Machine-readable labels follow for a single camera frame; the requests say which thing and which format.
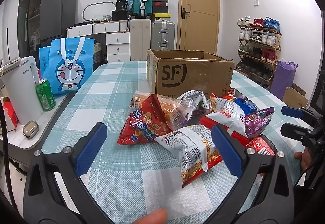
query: door frame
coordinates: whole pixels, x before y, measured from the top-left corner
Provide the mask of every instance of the door frame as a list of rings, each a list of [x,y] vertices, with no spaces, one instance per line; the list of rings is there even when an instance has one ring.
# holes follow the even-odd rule
[[[218,24],[217,24],[216,46],[214,48],[214,54],[217,52],[217,46],[218,46],[219,24],[220,24],[220,0],[218,0],[218,7],[219,7],[219,9],[218,9]],[[182,22],[182,0],[178,0],[176,49],[179,49],[179,45],[180,45],[181,22]]]

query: wooden shoe rack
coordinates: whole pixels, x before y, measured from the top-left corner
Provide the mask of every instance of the wooden shoe rack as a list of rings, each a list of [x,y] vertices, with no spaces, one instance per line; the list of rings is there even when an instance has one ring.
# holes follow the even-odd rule
[[[278,57],[279,57],[280,52],[281,52],[280,39],[281,39],[282,34],[277,32],[277,30],[269,29],[269,28],[249,27],[249,26],[247,26],[247,27],[246,26],[239,26],[239,27],[240,27],[240,30],[252,30],[252,31],[261,32],[261,33],[272,33],[272,34],[275,34],[275,36],[276,36],[276,43],[275,43],[274,46],[269,46],[267,44],[259,44],[259,43],[251,42],[251,41],[243,41],[243,40],[239,39],[239,42],[240,42],[241,45],[251,44],[250,45],[251,47],[252,47],[252,45],[254,45],[256,48],[260,48],[261,52],[262,52],[263,49],[269,49],[269,50],[274,50],[275,51],[275,60],[272,63],[264,61],[264,60],[256,58],[256,57],[252,57],[249,54],[245,54],[245,53],[242,53],[242,52],[238,51],[238,55],[240,57],[240,62],[237,64],[236,70],[241,72],[242,74],[244,74],[245,76],[247,76],[248,78],[250,78],[252,80],[260,80],[263,83],[266,83],[268,85],[268,90],[269,90],[270,87],[271,87],[272,81],[273,81],[274,73],[275,73],[276,68],[277,68]],[[262,78],[261,76],[256,75],[256,74],[254,74],[254,73],[252,73],[250,71],[247,71],[246,69],[243,69],[240,66],[238,66],[243,61],[243,59],[245,57],[251,58],[251,59],[253,59],[253,60],[257,61],[257,62],[261,62],[261,63],[271,67],[271,69],[273,70],[273,75],[271,76],[271,78],[269,80],[266,80],[266,79]]]

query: doraemon face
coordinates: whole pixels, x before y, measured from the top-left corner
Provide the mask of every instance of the doraemon face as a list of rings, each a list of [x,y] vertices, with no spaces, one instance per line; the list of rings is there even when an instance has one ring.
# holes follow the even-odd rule
[[[56,67],[56,76],[62,85],[76,85],[83,78],[85,67],[83,63],[77,59],[71,62],[73,57],[67,57],[65,61],[62,59]]]

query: human hand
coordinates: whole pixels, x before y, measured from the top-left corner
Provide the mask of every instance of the human hand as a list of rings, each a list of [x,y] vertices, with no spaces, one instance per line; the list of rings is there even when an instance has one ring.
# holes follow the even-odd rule
[[[137,219],[133,224],[164,224],[167,220],[167,211],[163,208],[157,209],[150,214]]]
[[[307,147],[305,147],[305,150],[303,153],[295,152],[294,157],[301,161],[301,169],[303,171],[306,170],[310,166],[311,161],[312,161],[311,155],[309,153],[309,149]]]

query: plaid tablecloth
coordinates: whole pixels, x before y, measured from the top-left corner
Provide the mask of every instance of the plaid tablecloth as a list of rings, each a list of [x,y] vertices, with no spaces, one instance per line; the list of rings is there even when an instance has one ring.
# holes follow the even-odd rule
[[[146,72],[146,61],[100,66],[66,107],[42,151],[55,153],[65,146],[74,146],[98,121],[102,121],[108,128],[107,139],[82,179],[106,214],[115,223],[131,223],[164,207],[169,213],[167,223],[203,223],[237,180],[230,175],[224,162],[182,189],[178,161],[159,144],[120,146],[116,142],[134,92],[150,91]],[[293,154],[302,151],[303,146],[282,137],[280,128],[285,122],[305,127],[307,124],[283,116],[282,101],[236,71],[231,87],[237,88],[261,109],[275,107],[275,114],[264,134],[284,152],[295,181],[300,173],[300,162],[293,158]],[[253,186],[243,208],[251,204],[257,186]]]

